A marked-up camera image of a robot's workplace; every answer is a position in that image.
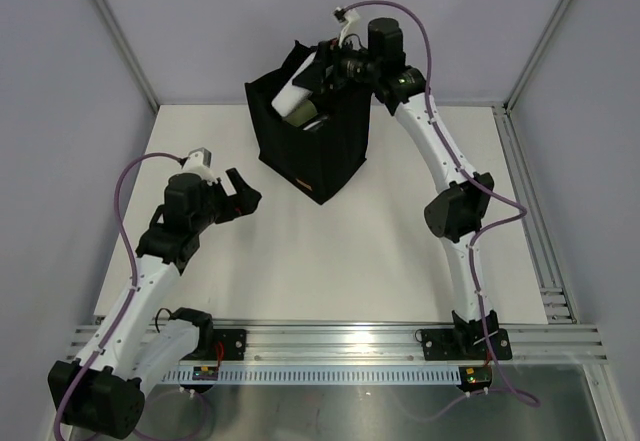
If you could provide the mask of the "cream white bottle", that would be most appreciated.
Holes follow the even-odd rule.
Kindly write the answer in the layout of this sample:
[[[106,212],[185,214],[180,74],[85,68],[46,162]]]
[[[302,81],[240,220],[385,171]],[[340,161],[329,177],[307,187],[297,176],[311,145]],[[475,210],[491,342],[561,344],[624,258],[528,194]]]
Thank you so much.
[[[282,117],[289,116],[297,107],[311,95],[311,91],[294,84],[294,79],[306,70],[314,61],[316,54],[312,52],[297,68],[283,88],[271,102],[273,109]]]

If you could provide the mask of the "green bottle white cap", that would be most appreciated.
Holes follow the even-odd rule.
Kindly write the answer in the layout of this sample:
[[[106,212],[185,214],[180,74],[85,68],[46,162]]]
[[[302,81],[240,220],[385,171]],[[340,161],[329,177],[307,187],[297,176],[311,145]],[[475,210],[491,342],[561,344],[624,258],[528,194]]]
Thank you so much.
[[[310,101],[303,101],[296,109],[283,118],[291,126],[300,128],[318,116],[316,106]]]

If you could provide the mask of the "silver metallic bottle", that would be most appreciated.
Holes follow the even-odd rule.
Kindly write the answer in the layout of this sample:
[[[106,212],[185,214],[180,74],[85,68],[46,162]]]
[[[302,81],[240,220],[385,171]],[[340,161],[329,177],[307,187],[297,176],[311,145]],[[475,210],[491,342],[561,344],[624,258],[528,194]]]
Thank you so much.
[[[329,121],[331,120],[330,116],[317,116],[316,118],[310,120],[308,123],[304,124],[301,129],[304,132],[317,132],[321,130]]]

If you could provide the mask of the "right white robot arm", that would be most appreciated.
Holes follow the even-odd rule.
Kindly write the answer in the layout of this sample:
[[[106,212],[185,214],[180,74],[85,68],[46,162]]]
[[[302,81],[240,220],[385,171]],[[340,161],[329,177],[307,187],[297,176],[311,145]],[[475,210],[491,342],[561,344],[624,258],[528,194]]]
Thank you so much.
[[[453,325],[443,350],[486,360],[500,342],[498,316],[483,291],[474,241],[482,228],[494,180],[478,173],[452,141],[422,73],[407,64],[403,33],[393,18],[368,24],[368,43],[355,49],[344,34],[319,43],[272,102],[288,116],[312,95],[335,93],[349,82],[370,87],[416,145],[437,195],[424,218],[442,244],[453,285]]]

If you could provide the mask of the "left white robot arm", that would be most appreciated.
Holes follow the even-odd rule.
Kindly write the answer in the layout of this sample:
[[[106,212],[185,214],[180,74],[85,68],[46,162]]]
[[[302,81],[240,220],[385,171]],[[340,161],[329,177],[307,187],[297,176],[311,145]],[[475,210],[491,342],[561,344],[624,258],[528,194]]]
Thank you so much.
[[[48,374],[56,408],[54,436],[63,425],[116,439],[128,437],[141,418],[147,396],[186,356],[200,360],[215,346],[209,314],[182,309],[148,343],[142,338],[152,316],[181,279],[200,247],[201,234],[254,213],[262,195],[231,168],[234,193],[201,172],[172,176],[164,200],[141,236],[132,274],[93,338],[73,361],[57,361]]]

